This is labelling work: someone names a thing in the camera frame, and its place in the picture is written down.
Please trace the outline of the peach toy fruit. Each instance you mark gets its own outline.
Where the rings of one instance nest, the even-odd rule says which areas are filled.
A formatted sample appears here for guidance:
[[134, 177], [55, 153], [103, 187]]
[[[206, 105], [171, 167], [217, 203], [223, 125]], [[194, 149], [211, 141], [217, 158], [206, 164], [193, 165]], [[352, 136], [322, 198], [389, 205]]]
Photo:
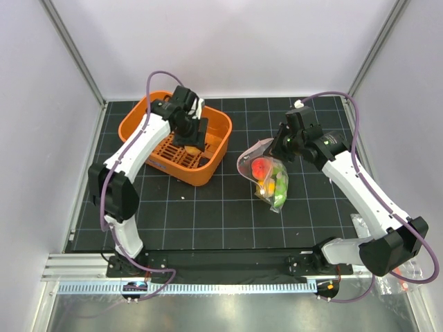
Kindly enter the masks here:
[[272, 162], [269, 158], [259, 157], [251, 163], [251, 172], [254, 179], [264, 181], [272, 168]]

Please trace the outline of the pink dotted zip bag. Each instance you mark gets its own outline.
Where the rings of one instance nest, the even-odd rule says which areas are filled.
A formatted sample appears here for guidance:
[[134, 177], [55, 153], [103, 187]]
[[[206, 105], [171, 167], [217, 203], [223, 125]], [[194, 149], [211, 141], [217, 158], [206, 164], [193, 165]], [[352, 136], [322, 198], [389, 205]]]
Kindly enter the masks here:
[[272, 140], [273, 140], [272, 138], [266, 138], [264, 140], [259, 140], [252, 147], [250, 147], [249, 149], [244, 151], [237, 158], [237, 171], [241, 176], [243, 176], [244, 178], [246, 178], [247, 180], [249, 180], [250, 182], [252, 182], [255, 185], [255, 195], [259, 199], [263, 200], [264, 202], [266, 202], [270, 205], [270, 211], [273, 211], [275, 213], [280, 213], [283, 206], [280, 208], [274, 208], [273, 196], [263, 197], [258, 194], [257, 186], [258, 186], [259, 180], [254, 179], [252, 176], [252, 172], [251, 172], [251, 163], [253, 162], [254, 159], [259, 158], [259, 157], [269, 158], [272, 162], [271, 171], [269, 172], [269, 174], [265, 180], [272, 178], [274, 165], [283, 165], [283, 163], [280, 160], [263, 155], [264, 150], [271, 144]]

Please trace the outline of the small green toy vegetable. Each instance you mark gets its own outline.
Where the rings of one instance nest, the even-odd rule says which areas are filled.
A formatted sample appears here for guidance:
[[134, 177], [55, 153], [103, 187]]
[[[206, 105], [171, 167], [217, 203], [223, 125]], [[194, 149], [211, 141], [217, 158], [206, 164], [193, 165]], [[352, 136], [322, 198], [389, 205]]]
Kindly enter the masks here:
[[286, 181], [288, 179], [286, 167], [284, 165], [274, 165], [272, 178], [279, 181]]

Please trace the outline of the long green toy vegetable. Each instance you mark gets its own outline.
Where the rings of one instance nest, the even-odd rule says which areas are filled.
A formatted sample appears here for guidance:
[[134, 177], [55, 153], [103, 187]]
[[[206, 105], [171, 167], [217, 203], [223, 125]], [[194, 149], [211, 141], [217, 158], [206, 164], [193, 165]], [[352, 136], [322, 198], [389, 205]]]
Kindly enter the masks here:
[[288, 182], [285, 179], [276, 179], [273, 193], [274, 208], [281, 208], [287, 199]]

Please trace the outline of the orange plastic basket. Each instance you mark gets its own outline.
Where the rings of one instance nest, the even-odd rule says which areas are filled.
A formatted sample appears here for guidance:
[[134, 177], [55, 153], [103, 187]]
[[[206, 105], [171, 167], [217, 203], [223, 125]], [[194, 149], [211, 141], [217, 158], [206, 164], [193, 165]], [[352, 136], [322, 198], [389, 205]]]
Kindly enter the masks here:
[[[155, 91], [144, 97], [124, 118], [118, 128], [118, 135], [124, 142], [139, 125], [147, 110], [146, 100], [169, 100], [173, 92]], [[194, 186], [206, 184], [224, 157], [228, 139], [233, 129], [231, 119], [225, 113], [205, 104], [202, 117], [208, 119], [208, 128], [203, 152], [175, 147], [168, 136], [154, 149], [144, 164], [152, 166], [180, 181]]]

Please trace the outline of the yellow orange toy fruit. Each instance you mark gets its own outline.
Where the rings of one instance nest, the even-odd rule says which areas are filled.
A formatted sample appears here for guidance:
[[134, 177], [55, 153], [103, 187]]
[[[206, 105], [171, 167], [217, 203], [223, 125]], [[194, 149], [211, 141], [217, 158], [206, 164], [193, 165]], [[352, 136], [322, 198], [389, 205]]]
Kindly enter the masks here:
[[265, 181], [258, 181], [257, 192], [263, 197], [273, 196], [275, 192], [275, 181], [272, 178]]

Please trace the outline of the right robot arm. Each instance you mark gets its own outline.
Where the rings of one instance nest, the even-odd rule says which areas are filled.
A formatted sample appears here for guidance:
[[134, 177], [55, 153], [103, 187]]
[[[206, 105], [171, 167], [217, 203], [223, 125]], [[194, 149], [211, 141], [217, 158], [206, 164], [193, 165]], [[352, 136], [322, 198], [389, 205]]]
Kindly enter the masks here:
[[326, 241], [311, 258], [314, 270], [327, 274], [337, 264], [354, 264], [383, 277], [415, 257], [422, 247], [417, 237], [426, 236], [427, 222], [420, 216], [410, 218], [393, 203], [353, 159], [345, 136], [337, 131], [325, 133], [312, 108], [292, 109], [285, 117], [266, 155], [284, 162], [302, 156], [344, 193], [370, 233], [361, 240]]

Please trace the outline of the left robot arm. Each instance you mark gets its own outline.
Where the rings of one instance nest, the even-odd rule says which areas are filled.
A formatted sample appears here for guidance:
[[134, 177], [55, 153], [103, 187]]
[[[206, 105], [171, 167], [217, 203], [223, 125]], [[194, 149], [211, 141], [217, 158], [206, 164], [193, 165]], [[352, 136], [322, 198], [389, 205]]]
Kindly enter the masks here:
[[204, 100], [177, 86], [169, 100], [146, 100], [147, 110], [131, 136], [103, 163], [88, 169], [88, 186], [93, 204], [99, 208], [100, 227], [110, 230], [116, 251], [125, 256], [123, 270], [132, 277], [142, 275], [146, 259], [139, 255], [143, 242], [135, 215], [139, 207], [134, 181], [154, 149], [168, 136], [175, 147], [197, 153], [205, 150], [208, 119], [202, 117]]

